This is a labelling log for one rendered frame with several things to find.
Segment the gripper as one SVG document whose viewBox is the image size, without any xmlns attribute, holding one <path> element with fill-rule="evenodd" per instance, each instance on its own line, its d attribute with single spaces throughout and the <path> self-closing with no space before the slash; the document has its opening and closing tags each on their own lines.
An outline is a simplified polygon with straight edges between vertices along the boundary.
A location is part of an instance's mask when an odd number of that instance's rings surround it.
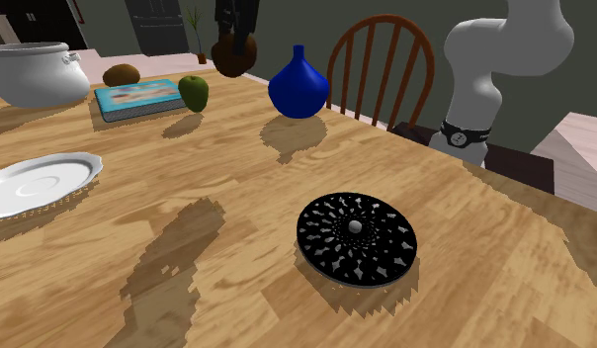
<svg viewBox="0 0 597 348">
<path fill-rule="evenodd" d="M 256 28 L 260 0 L 215 0 L 214 20 L 220 35 L 234 31 L 232 53 L 243 55 L 247 33 Z"/>
</svg>

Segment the brown kiwi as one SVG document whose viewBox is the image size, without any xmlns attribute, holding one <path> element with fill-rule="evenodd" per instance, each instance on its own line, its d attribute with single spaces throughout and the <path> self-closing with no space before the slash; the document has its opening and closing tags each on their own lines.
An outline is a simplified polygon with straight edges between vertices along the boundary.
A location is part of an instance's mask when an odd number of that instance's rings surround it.
<svg viewBox="0 0 597 348">
<path fill-rule="evenodd" d="M 116 64 L 106 70 L 102 76 L 103 82 L 109 87 L 138 83 L 139 71 L 127 63 Z"/>
</svg>

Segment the teal book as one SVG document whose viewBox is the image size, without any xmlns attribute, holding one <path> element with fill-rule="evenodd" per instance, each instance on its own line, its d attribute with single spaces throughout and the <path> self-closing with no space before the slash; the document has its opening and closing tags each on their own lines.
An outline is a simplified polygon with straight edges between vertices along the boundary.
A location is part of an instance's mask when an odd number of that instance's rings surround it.
<svg viewBox="0 0 597 348">
<path fill-rule="evenodd" d="M 94 94 L 106 123 L 185 108 L 177 85 L 169 79 L 99 88 Z"/>
</svg>

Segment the brown wooden chair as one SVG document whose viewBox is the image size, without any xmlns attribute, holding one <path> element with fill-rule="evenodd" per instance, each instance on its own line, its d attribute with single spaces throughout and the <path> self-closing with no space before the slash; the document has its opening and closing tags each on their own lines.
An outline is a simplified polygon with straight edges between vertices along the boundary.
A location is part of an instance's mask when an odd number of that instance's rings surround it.
<svg viewBox="0 0 597 348">
<path fill-rule="evenodd" d="M 390 113 L 389 121 L 386 126 L 387 131 L 392 131 L 393 128 L 396 126 L 397 116 L 399 114 L 399 110 L 401 104 L 404 100 L 407 87 L 410 82 L 410 78 L 414 71 L 414 67 L 417 62 L 419 52 L 423 53 L 424 60 L 425 60 L 425 77 L 423 86 L 418 97 L 415 106 L 413 107 L 411 116 L 407 122 L 407 128 L 412 130 L 415 128 L 416 123 L 419 119 L 419 116 L 424 108 L 424 105 L 429 97 L 429 94 L 432 90 L 434 79 L 435 79 L 435 55 L 433 52 L 433 48 L 424 34 L 424 32 L 412 21 L 393 14 L 377 14 L 370 16 L 366 19 L 359 21 L 358 23 L 351 26 L 337 41 L 335 47 L 333 48 L 327 64 L 326 69 L 326 79 L 329 83 L 329 93 L 328 97 L 325 102 L 325 107 L 329 110 L 332 109 L 332 96 L 333 96 L 333 73 L 335 68 L 335 63 L 337 61 L 338 55 L 341 52 L 342 48 L 345 48 L 345 55 L 344 55 L 344 63 L 343 63 L 343 76 L 342 76 L 342 92 L 341 92 L 341 103 L 339 105 L 339 113 L 344 115 L 347 111 L 347 99 L 348 99 L 348 88 L 350 82 L 350 74 L 351 74 L 351 63 L 353 58 L 353 49 L 354 49 L 354 41 L 355 35 L 362 29 L 367 29 L 367 38 L 366 38 L 366 46 L 363 53 L 362 59 L 362 69 L 361 69 L 361 76 L 359 82 L 359 89 L 357 92 L 357 99 L 356 99 L 356 107 L 354 110 L 354 119 L 359 120 L 361 118 L 361 111 L 363 107 L 363 99 L 365 94 L 365 88 L 367 83 L 367 77 L 369 73 L 369 65 L 371 63 L 371 56 L 373 51 L 373 45 L 375 41 L 375 34 L 376 28 L 379 24 L 391 24 L 393 25 L 393 30 L 390 38 L 390 42 L 388 45 L 387 56 L 384 62 L 384 71 L 382 75 L 382 80 L 380 82 L 378 98 L 376 101 L 376 105 L 374 108 L 374 113 L 372 116 L 371 125 L 376 127 L 380 120 L 380 114 L 382 105 L 384 102 L 384 93 L 386 91 L 386 87 L 388 84 L 390 71 L 392 68 L 392 63 L 394 59 L 394 55 L 396 53 L 397 44 L 399 41 L 399 36 L 401 30 L 407 30 L 413 36 L 412 46 L 409 52 L 409 55 L 406 60 L 406 64 L 403 70 L 403 75 L 397 89 L 395 99 L 393 102 L 393 107 Z"/>
</svg>

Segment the white pot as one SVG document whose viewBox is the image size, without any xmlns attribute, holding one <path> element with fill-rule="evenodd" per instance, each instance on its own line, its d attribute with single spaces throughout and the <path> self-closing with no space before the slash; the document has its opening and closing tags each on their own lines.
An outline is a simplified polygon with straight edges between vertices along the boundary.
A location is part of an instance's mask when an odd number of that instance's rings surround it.
<svg viewBox="0 0 597 348">
<path fill-rule="evenodd" d="M 0 98 L 19 108 L 47 108 L 85 98 L 90 82 L 67 43 L 0 44 Z"/>
</svg>

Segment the black patterned round disc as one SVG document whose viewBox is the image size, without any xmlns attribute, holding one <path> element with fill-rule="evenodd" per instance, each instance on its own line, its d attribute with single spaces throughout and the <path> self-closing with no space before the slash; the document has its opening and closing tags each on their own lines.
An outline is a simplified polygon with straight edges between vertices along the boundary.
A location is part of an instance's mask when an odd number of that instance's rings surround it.
<svg viewBox="0 0 597 348">
<path fill-rule="evenodd" d="M 355 288 L 394 283 L 417 254 L 416 235 L 404 215 L 380 199 L 351 192 L 310 202 L 298 216 L 297 242 L 318 273 Z"/>
</svg>

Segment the blue vase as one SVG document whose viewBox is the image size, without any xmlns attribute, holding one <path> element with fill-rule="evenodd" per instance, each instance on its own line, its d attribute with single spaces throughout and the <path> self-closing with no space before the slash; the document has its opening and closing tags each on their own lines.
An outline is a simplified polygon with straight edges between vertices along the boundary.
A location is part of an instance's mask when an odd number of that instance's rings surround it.
<svg viewBox="0 0 597 348">
<path fill-rule="evenodd" d="M 269 81 L 268 95 L 283 116 L 306 119 L 324 106 L 329 96 L 329 84 L 306 61 L 304 45 L 295 44 L 291 61 Z"/>
</svg>

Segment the dark cabinet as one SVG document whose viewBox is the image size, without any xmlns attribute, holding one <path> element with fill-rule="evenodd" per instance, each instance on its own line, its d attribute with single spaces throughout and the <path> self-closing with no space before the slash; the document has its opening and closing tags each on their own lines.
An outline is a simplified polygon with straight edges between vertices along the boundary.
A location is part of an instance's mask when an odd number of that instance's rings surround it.
<svg viewBox="0 0 597 348">
<path fill-rule="evenodd" d="M 144 55 L 189 51 L 178 0 L 125 0 L 125 3 L 139 48 Z"/>
</svg>

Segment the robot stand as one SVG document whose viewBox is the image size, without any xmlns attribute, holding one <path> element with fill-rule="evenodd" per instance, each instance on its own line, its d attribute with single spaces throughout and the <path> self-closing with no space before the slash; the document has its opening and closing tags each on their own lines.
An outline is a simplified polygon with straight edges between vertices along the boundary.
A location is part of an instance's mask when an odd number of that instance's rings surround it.
<svg viewBox="0 0 597 348">
<path fill-rule="evenodd" d="M 393 127 L 391 132 L 427 146 L 436 130 L 421 126 L 415 126 L 410 130 L 407 123 L 401 122 Z M 554 161 L 552 159 L 489 144 L 484 165 L 487 170 L 546 193 L 554 194 Z"/>
</svg>

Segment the green apple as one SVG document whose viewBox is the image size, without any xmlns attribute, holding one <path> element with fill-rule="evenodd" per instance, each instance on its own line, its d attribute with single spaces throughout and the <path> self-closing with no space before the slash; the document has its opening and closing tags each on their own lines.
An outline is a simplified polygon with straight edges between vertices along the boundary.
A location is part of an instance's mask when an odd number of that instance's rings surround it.
<svg viewBox="0 0 597 348">
<path fill-rule="evenodd" d="M 206 107 L 210 88 L 204 78 L 184 76 L 178 83 L 178 90 L 186 107 L 192 112 L 200 113 Z"/>
</svg>

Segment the black cabinet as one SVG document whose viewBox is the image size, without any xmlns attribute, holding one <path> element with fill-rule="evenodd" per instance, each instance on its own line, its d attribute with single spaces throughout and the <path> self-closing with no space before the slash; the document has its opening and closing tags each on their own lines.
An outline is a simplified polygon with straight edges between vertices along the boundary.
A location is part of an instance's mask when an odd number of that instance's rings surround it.
<svg viewBox="0 0 597 348">
<path fill-rule="evenodd" d="M 0 10 L 21 43 L 60 42 L 72 50 L 88 48 L 67 0 L 0 0 Z"/>
</svg>

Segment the white plate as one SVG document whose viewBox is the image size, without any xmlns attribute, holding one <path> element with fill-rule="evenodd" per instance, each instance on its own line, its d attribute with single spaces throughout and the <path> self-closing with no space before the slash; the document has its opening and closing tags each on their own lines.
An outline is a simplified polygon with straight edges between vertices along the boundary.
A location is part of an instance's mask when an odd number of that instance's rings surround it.
<svg viewBox="0 0 597 348">
<path fill-rule="evenodd" d="M 88 152 L 49 154 L 0 169 L 0 218 L 54 203 L 88 185 L 103 169 Z"/>
</svg>

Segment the potted plant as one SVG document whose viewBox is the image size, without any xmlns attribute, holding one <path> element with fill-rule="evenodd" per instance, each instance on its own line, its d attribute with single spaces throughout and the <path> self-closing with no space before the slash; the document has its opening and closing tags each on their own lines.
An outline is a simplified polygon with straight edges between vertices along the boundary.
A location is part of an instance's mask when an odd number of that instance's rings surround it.
<svg viewBox="0 0 597 348">
<path fill-rule="evenodd" d="M 193 28 L 196 38 L 197 38 L 198 62 L 199 62 L 199 64 L 206 64 L 208 61 L 207 61 L 206 54 L 203 51 L 202 40 L 201 40 L 201 36 L 200 36 L 200 32 L 199 32 L 199 22 L 201 21 L 202 14 L 199 11 L 197 6 L 194 6 L 193 9 L 190 9 L 190 7 L 187 7 L 186 11 L 187 11 L 187 20 L 188 20 L 189 24 L 191 25 L 191 27 Z"/>
</svg>

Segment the wooden table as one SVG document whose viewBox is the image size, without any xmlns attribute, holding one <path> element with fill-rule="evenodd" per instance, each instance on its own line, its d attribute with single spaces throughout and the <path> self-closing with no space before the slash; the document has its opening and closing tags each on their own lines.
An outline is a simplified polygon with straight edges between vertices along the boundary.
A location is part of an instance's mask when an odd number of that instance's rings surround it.
<svg viewBox="0 0 597 348">
<path fill-rule="evenodd" d="M 0 99 L 0 168 L 101 156 L 89 186 L 0 220 L 0 348 L 597 348 L 597 213 L 265 85 L 204 72 L 201 114 L 107 124 L 93 97 Z M 417 258 L 381 290 L 296 248 L 313 199 L 380 198 Z"/>
</svg>

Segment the brown round object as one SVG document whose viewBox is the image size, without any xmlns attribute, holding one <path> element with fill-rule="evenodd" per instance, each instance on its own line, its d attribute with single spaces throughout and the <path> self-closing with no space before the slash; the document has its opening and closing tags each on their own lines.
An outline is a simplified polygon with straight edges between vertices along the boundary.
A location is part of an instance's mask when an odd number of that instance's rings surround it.
<svg viewBox="0 0 597 348">
<path fill-rule="evenodd" d="M 233 49 L 234 34 L 227 34 L 212 47 L 212 59 L 220 74 L 235 78 L 251 69 L 257 58 L 257 44 L 252 36 L 248 36 L 242 55 L 235 55 Z"/>
</svg>

